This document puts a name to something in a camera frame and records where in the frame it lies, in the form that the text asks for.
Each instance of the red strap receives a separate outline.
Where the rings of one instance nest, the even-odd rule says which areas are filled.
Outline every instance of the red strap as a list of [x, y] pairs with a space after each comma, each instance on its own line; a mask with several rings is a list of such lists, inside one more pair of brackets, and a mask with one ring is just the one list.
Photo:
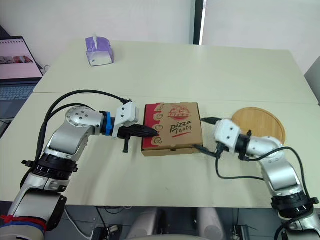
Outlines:
[[33, 217], [14, 217], [13, 215], [1, 215], [0, 216], [1, 219], [4, 220], [5, 224], [8, 224], [10, 222], [30, 222], [30, 223], [34, 223], [34, 224], [38, 224], [41, 227], [43, 227], [44, 232], [47, 231], [47, 225], [44, 223], [44, 221], [37, 219], [37, 218], [33, 218]]

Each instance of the robotic arm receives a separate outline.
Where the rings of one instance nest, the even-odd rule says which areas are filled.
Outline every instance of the robotic arm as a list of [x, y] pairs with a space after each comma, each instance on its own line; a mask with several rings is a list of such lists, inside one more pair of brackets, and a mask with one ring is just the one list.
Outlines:
[[283, 227], [288, 230], [287, 235], [293, 236], [295, 232], [303, 231], [305, 233], [303, 239], [307, 239], [307, 232], [310, 231], [316, 233], [311, 233], [316, 236], [311, 239], [320, 239], [320, 220], [313, 207], [319, 203], [318, 199], [310, 198], [302, 175], [303, 188], [295, 169], [287, 161], [284, 151], [280, 149], [283, 147], [282, 143], [271, 136], [251, 136], [251, 131], [243, 135], [240, 128], [228, 119], [209, 117], [203, 118], [202, 121], [216, 124], [214, 139], [218, 144], [216, 152], [212, 154], [217, 159], [221, 157], [223, 151], [228, 151], [239, 153], [239, 159], [242, 161], [259, 162], [262, 176], [272, 196], [271, 206], [278, 211], [281, 221], [285, 222]]
[[78, 170], [90, 136], [106, 135], [124, 139], [123, 152], [128, 152], [131, 136], [153, 137], [156, 130], [137, 125], [138, 109], [130, 101], [119, 107], [116, 117], [110, 112], [96, 112], [86, 106], [75, 106], [65, 115], [62, 126], [55, 131], [43, 155], [37, 162], [23, 161], [31, 167], [8, 216], [1, 216], [5, 225], [0, 228], [3, 240], [42, 240], [46, 231], [53, 230], [62, 217], [67, 198], [61, 195]]

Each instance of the laptop screen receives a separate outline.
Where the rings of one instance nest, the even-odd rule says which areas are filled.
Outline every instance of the laptop screen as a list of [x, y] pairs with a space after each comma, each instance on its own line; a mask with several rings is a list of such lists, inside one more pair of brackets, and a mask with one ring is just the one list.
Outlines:
[[10, 82], [36, 78], [42, 78], [42, 73], [24, 39], [0, 40], [0, 80]]

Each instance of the tissue box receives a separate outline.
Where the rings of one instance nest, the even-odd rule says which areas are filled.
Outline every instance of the tissue box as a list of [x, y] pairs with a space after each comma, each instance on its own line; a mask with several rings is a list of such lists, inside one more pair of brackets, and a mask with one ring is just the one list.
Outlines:
[[144, 137], [142, 154], [165, 156], [197, 152], [194, 144], [203, 145], [200, 114], [196, 102], [147, 104], [144, 125], [159, 135]]
[[112, 64], [114, 54], [108, 39], [104, 37], [88, 37], [85, 39], [86, 56], [91, 66]]

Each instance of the gray chair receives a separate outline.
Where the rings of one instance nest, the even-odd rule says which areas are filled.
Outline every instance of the gray chair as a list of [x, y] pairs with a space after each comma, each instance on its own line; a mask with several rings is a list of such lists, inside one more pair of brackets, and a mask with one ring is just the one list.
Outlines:
[[320, 103], [320, 57], [318, 57], [304, 77]]

